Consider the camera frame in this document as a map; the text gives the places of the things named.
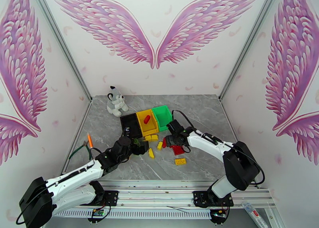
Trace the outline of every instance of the plush toy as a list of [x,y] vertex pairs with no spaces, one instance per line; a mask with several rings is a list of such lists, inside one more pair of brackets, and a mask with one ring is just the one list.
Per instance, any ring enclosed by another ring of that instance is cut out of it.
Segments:
[[122,109],[124,112],[128,110],[128,106],[124,102],[124,96],[114,86],[110,86],[111,91],[107,94],[107,111],[114,114],[116,117],[120,117],[122,113],[119,111]]

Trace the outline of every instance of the pink angel wing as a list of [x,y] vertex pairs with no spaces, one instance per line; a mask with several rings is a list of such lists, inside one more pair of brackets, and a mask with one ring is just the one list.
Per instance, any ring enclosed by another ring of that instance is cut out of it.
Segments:
[[195,0],[175,18],[156,50],[156,67],[178,63],[218,37],[254,0]]
[[301,115],[291,120],[277,136],[288,134],[297,143],[297,152],[315,165],[319,163],[319,111]]
[[306,0],[284,0],[275,15],[268,56],[267,108],[277,114],[273,130],[291,120],[300,108],[318,70],[317,16]]
[[31,128],[26,127],[21,120],[0,114],[0,165],[3,157],[4,161],[7,161],[13,153],[17,155],[18,145],[27,135],[37,137],[37,134]]
[[132,63],[154,68],[154,50],[130,11],[113,0],[56,0],[95,40]]
[[37,115],[45,110],[41,35],[29,0],[10,0],[0,24],[0,79],[22,120],[41,131]]

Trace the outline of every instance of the gray marble surface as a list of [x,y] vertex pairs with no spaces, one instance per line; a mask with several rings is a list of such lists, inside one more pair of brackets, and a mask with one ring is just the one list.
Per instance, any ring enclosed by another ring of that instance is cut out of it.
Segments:
[[[106,96],[96,96],[93,99],[93,105],[77,146],[80,146],[87,139],[87,133],[90,133],[94,147],[104,151],[112,147],[121,135],[120,119],[108,113],[106,102]],[[170,110],[183,111],[200,131],[211,133],[225,141],[235,141],[216,95],[127,96],[125,102],[129,106],[129,111],[123,115],[167,105]],[[174,116],[185,128],[188,126],[179,113],[176,115],[174,113]],[[164,136],[169,135],[169,131],[160,132],[158,135],[160,141]],[[175,156],[171,148],[158,151],[156,146],[157,142],[150,142],[155,159],[151,159],[148,153],[139,156],[132,155],[128,162],[120,164],[115,171],[101,179],[215,181],[224,175],[223,164],[197,148],[191,148],[188,154]],[[174,159],[183,157],[186,158],[187,164],[176,166]],[[88,160],[88,152],[82,148],[68,163],[67,171],[84,165]]]

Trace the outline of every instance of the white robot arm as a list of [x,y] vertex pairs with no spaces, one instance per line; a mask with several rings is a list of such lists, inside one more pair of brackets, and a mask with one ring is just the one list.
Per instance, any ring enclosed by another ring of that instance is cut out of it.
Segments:
[[[199,148],[224,163],[226,175],[209,187],[207,200],[194,199],[196,206],[221,206],[231,192],[245,190],[260,171],[247,146],[240,141],[235,144],[224,142],[193,126],[184,129],[175,119],[167,127],[171,132],[165,137],[168,146],[177,144]],[[66,209],[81,204],[100,204],[104,190],[99,182],[93,180],[115,170],[131,154],[144,154],[148,150],[148,142],[145,143],[147,145],[135,145],[124,134],[112,148],[84,166],[47,181],[42,177],[35,179],[19,202],[22,212],[16,224],[25,223],[27,228],[39,228]],[[24,222],[19,223],[22,215]]]

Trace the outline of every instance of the yellow storage bin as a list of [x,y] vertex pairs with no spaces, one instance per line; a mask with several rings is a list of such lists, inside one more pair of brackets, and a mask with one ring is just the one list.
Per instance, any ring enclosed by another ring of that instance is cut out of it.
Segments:
[[[152,134],[156,134],[159,132],[156,118],[155,118],[151,109],[137,112],[136,115],[137,115],[137,119],[138,119],[138,122],[140,124],[143,136],[152,135]],[[144,119],[146,118],[147,115],[149,115],[151,118],[148,121],[148,123],[145,124]]]

